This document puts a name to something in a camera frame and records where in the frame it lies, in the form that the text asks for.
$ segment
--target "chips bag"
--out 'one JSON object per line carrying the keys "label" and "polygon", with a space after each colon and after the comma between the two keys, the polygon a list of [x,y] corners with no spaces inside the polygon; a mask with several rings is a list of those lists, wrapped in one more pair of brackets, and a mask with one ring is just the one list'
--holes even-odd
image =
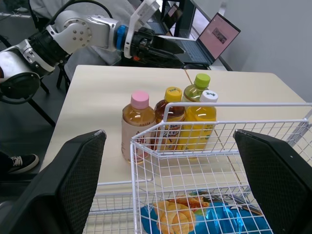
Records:
{"label": "chips bag", "polygon": [[141,223],[148,234],[271,234],[261,215],[238,197],[194,192],[142,207]]}

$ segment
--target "jeans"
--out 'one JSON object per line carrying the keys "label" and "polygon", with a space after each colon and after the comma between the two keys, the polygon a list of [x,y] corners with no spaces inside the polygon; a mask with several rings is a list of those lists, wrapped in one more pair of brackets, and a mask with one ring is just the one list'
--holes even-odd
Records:
{"label": "jeans", "polygon": [[0,174],[8,172],[13,166],[13,160],[0,151]]}

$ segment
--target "black sneaker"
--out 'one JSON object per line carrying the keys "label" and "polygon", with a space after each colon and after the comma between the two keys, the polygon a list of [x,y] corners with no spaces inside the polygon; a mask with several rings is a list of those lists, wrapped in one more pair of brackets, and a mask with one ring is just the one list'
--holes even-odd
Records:
{"label": "black sneaker", "polygon": [[33,169],[39,162],[39,158],[37,155],[21,155],[17,157],[12,157],[13,166],[8,171],[10,174],[19,174],[29,171]]}

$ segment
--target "plastic bottle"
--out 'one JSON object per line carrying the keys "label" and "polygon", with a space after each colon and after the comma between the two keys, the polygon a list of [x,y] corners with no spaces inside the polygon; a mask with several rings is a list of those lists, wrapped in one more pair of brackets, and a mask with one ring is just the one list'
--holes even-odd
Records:
{"label": "plastic bottle", "polygon": [[[204,91],[200,102],[217,102],[218,94],[211,90]],[[213,106],[191,106],[186,110],[185,121],[216,121],[216,108]],[[179,150],[203,150],[212,133],[213,125],[184,125],[179,138]]]}
{"label": "plastic bottle", "polygon": [[[165,107],[169,102],[181,102],[182,90],[176,87],[166,89],[165,99],[156,104],[155,116],[156,123],[160,123],[164,117]],[[184,121],[185,108],[183,106],[171,107],[169,109],[167,122],[182,122]],[[177,138],[180,130],[180,125],[167,125],[165,127],[165,135],[161,142],[160,150],[174,150],[177,144]],[[155,150],[157,150],[158,141],[155,142]]]}
{"label": "plastic bottle", "polygon": [[182,102],[199,102],[200,96],[204,90],[208,90],[210,76],[204,73],[197,74],[194,84],[185,88]]}
{"label": "plastic bottle", "polygon": [[[155,112],[149,106],[149,96],[146,92],[136,91],[131,95],[131,102],[122,110],[121,151],[123,157],[130,162],[130,140],[136,134],[155,125]],[[151,133],[147,133],[140,140],[140,144],[151,144]],[[143,151],[136,150],[136,163],[143,162]]]}

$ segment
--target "sneaker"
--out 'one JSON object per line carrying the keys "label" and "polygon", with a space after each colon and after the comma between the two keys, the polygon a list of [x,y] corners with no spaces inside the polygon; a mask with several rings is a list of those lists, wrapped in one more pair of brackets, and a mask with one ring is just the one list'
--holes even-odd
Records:
{"label": "sneaker", "polygon": [[28,12],[28,9],[25,8],[25,7],[19,7],[19,8],[14,9],[14,10],[17,11],[17,12],[20,12],[20,13],[26,13],[26,12]]}
{"label": "sneaker", "polygon": [[22,155],[17,157],[12,157],[13,166],[8,171],[10,174],[19,174],[29,171],[33,169],[39,162],[39,158],[37,155]]}

